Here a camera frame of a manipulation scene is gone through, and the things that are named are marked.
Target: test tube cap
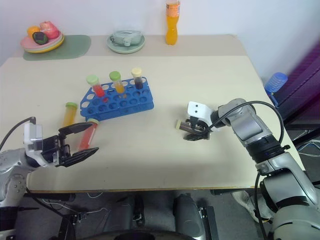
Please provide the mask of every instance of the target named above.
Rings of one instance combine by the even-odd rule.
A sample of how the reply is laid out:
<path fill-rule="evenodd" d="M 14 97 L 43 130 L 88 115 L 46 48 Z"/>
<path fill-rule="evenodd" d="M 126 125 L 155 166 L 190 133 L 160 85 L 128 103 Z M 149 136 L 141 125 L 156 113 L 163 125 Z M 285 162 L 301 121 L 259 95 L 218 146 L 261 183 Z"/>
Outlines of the test tube cap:
<path fill-rule="evenodd" d="M 87 122 L 99 124 L 99 121 L 97 119 L 94 119 L 94 118 L 88 118 Z"/>
<path fill-rule="evenodd" d="M 109 78 L 112 80 L 112 81 L 117 81 L 119 79 L 121 79 L 121 75 L 120 75 L 120 72 L 118 71 L 112 71 L 109 73 Z"/>
<path fill-rule="evenodd" d="M 142 69 L 140 67 L 132 68 L 131 74 L 134 78 L 142 76 Z"/>
<path fill-rule="evenodd" d="M 74 107 L 74 108 L 78 108 L 78 104 L 76 104 L 75 102 L 72 102 L 72 101 L 68 101 L 66 104 L 65 104 L 66 107 Z"/>
<path fill-rule="evenodd" d="M 91 86 L 99 84 L 99 78 L 94 74 L 91 74 L 91 75 L 87 76 L 86 77 L 86 81 Z"/>

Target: mat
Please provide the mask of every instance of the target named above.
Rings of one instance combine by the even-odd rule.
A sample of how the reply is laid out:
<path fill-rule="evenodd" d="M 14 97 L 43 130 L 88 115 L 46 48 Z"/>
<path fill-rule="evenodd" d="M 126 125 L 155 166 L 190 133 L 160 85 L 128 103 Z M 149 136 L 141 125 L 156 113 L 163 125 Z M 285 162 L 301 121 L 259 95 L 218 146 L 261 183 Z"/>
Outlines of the mat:
<path fill-rule="evenodd" d="M 58 48 L 44 53 L 24 52 L 27 61 L 75 59 L 83 56 L 91 45 L 91 38 L 87 35 L 65 35 L 64 42 Z"/>

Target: white table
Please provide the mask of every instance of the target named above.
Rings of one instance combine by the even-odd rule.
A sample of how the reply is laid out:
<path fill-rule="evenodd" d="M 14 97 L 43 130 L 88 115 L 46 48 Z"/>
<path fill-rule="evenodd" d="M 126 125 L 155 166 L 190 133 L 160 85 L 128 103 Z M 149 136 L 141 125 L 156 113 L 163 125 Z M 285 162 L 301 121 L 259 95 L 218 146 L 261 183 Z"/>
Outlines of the white table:
<path fill-rule="evenodd" d="M 270 103 L 262 82 L 239 40 L 231 35 L 185 36 L 176 46 L 163 37 L 147 37 L 146 46 L 131 55 L 105 49 L 104 37 L 93 37 L 88 53 L 80 58 L 25 61 L 21 52 L 0 68 L 1 122 L 4 134 L 18 121 L 36 116 L 43 137 L 57 134 L 66 102 L 80 103 L 89 86 L 86 76 L 96 74 L 109 82 L 117 70 L 131 78 L 141 67 L 152 92 L 154 109 L 103 121 L 92 147 L 99 151 L 71 167 L 40 168 L 28 177 L 35 192 L 73 192 L 141 189 L 226 189 L 254 185 L 255 163 L 230 127 L 211 134 L 210 140 L 183 140 L 177 119 L 186 118 L 189 101 L 213 109 L 234 98 Z M 271 109 L 255 106 L 257 114 L 276 138 L 280 125 Z M 84 118 L 77 112 L 77 122 Z M 81 134 L 67 142 L 77 150 Z M 303 168 L 287 133 L 282 145 Z M 23 128 L 17 129 L 4 149 L 23 147 Z"/>

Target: test tube rack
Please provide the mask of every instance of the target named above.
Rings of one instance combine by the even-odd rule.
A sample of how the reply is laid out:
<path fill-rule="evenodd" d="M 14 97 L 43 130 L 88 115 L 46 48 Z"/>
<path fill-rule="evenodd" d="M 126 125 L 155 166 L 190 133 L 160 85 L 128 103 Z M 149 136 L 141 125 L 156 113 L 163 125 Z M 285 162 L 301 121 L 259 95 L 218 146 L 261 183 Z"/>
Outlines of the test tube rack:
<path fill-rule="evenodd" d="M 122 80 L 124 93 L 117 93 L 112 82 L 101 84 L 105 96 L 98 97 L 92 87 L 80 102 L 80 114 L 87 121 L 98 121 L 139 113 L 154 108 L 153 97 L 145 77 L 142 89 L 137 89 L 134 79 Z"/>

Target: white wall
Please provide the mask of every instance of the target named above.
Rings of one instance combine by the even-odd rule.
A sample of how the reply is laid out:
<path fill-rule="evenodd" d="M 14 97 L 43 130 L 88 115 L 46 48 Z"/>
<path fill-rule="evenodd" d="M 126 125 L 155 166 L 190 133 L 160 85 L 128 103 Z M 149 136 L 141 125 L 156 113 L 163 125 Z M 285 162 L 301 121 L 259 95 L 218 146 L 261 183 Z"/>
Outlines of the white wall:
<path fill-rule="evenodd" d="M 237 35 L 267 79 L 288 73 L 319 40 L 319 11 L 320 0 L 181 0 L 178 32 Z M 45 20 L 67 35 L 107 35 L 129 22 L 164 35 L 165 0 L 0 0 L 0 65 L 26 29 Z"/>

